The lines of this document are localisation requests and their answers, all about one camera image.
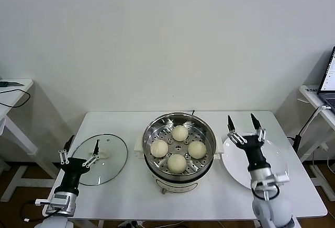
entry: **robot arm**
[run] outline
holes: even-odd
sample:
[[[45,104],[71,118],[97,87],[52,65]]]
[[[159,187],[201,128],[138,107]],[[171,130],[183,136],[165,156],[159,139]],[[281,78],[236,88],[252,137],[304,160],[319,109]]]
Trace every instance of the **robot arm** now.
[[[99,159],[99,140],[96,141],[94,152],[88,160],[68,157],[73,137],[66,142],[64,149],[59,150],[61,168],[64,170],[60,186],[54,190],[50,201],[48,199],[36,199],[35,201],[35,205],[37,206],[48,205],[46,214],[50,216],[43,223],[37,225],[36,228],[73,227],[73,224],[68,222],[67,217],[74,215],[75,201],[79,195],[78,185],[80,177],[89,172],[90,167]]]
[[[260,122],[251,114],[255,134],[242,136],[235,130],[228,116],[228,137],[248,158],[248,171],[251,175],[251,190],[254,196],[252,209],[263,228],[301,228],[292,215],[289,201],[280,194],[279,186],[289,182],[286,173],[275,174],[271,165],[263,156],[261,147],[265,142],[266,131]]]

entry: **wooden floor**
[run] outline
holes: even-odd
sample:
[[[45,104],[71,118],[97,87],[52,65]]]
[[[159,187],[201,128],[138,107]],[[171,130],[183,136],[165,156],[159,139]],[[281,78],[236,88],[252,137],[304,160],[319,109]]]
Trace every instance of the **wooden floor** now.
[[[310,176],[308,166],[305,166],[307,172]],[[319,165],[319,168],[323,172],[324,176],[327,178],[333,190],[335,190],[335,174],[332,174],[326,165]],[[7,185],[9,184],[11,178],[14,176],[18,166],[13,167],[8,172],[3,172],[0,175],[0,194],[2,195],[5,191]],[[38,166],[30,166],[25,173],[27,178],[49,178],[48,175]],[[328,201],[323,190],[317,187],[317,190],[323,199],[329,212],[335,214],[335,202]],[[4,223],[6,228],[19,227],[19,228],[29,228],[34,227],[37,223],[26,223],[20,219],[19,210],[21,205],[27,200],[32,200],[36,198],[47,198],[49,195],[49,188],[17,188],[14,192],[10,202],[2,203],[0,202],[0,220]],[[29,205],[24,208],[24,214],[30,219],[35,219],[41,217],[42,207],[36,207]],[[300,219],[300,224],[302,228],[334,228],[335,220],[328,214],[322,218],[313,219]],[[104,228],[116,228],[121,221],[106,221]],[[173,222],[145,222],[143,226],[145,228],[154,228],[160,225],[172,224]],[[221,222],[225,228],[252,228],[252,221],[222,221]],[[222,227],[218,222],[183,222],[184,225],[189,228],[220,228]]]

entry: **laptop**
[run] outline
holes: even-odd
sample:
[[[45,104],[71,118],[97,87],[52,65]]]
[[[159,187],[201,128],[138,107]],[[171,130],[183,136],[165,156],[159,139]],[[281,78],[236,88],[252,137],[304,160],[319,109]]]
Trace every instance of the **laptop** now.
[[[317,94],[335,113],[335,47],[331,52],[330,60]]]

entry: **white wall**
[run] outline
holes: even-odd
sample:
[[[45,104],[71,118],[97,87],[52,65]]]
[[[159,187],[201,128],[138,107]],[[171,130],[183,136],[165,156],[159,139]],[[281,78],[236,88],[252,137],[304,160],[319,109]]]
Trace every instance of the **white wall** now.
[[[37,83],[18,118],[49,153],[87,111],[276,112],[290,100],[292,110],[298,105],[288,96],[306,80],[319,81],[315,66],[335,43],[333,5],[0,0],[0,76]],[[292,114],[277,115],[284,128]]]

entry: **steamed bun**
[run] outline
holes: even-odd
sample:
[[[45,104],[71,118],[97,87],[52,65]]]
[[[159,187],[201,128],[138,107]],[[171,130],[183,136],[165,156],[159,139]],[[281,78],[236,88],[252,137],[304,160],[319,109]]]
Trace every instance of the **steamed bun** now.
[[[195,159],[203,158],[206,152],[206,145],[200,141],[194,141],[188,146],[189,155]]]
[[[170,156],[167,161],[167,167],[174,174],[180,174],[186,170],[186,159],[179,154]]]
[[[150,146],[150,152],[154,157],[163,157],[168,153],[168,144],[163,140],[156,140]]]
[[[176,141],[185,141],[188,137],[188,130],[182,125],[178,125],[172,130],[172,138]]]

